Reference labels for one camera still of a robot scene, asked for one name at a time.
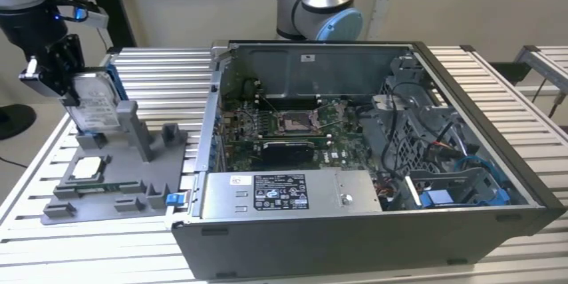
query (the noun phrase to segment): motherboard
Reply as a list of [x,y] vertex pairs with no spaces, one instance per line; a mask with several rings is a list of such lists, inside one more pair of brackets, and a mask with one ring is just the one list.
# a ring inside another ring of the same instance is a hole
[[226,171],[341,168],[376,172],[356,109],[352,101],[340,96],[226,101]]

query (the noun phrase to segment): blue cable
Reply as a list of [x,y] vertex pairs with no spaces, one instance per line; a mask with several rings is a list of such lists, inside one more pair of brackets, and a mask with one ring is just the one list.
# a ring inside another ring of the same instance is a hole
[[458,159],[454,162],[454,165],[453,165],[453,171],[454,172],[460,168],[461,163],[466,160],[477,160],[484,166],[486,166],[489,168],[490,174],[493,175],[493,178],[500,182],[500,174],[498,174],[497,169],[494,168],[494,166],[488,161],[482,160],[478,156],[465,156],[461,159]]

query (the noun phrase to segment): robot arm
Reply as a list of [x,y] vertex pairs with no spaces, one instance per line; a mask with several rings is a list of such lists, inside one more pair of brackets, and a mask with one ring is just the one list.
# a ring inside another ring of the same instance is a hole
[[362,14],[354,0],[277,0],[277,34],[288,40],[356,40]]
[[[76,16],[61,15],[57,6],[73,6]],[[0,0],[0,28],[28,61],[20,80],[65,106],[78,105],[72,75],[84,68],[78,37],[68,35],[65,21],[82,22],[100,10],[84,0]]]

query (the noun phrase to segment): power supply label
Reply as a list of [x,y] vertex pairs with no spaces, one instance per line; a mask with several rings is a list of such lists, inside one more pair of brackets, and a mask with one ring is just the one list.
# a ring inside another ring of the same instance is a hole
[[254,209],[258,211],[309,209],[305,175],[254,176]]

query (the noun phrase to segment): metal rail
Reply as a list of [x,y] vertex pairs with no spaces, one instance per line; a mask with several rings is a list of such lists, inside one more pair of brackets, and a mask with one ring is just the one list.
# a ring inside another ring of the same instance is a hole
[[526,63],[558,87],[562,93],[568,93],[566,46],[525,46],[514,61]]
[[[568,206],[568,137],[476,53],[430,47],[540,178]],[[189,130],[181,189],[192,185],[194,149],[210,76],[208,49],[124,49],[114,60],[149,127]],[[49,202],[77,147],[64,117],[0,207],[0,282],[193,281],[162,217],[44,226]],[[565,283],[568,215],[537,235],[508,240],[476,265],[270,279],[254,283]]]

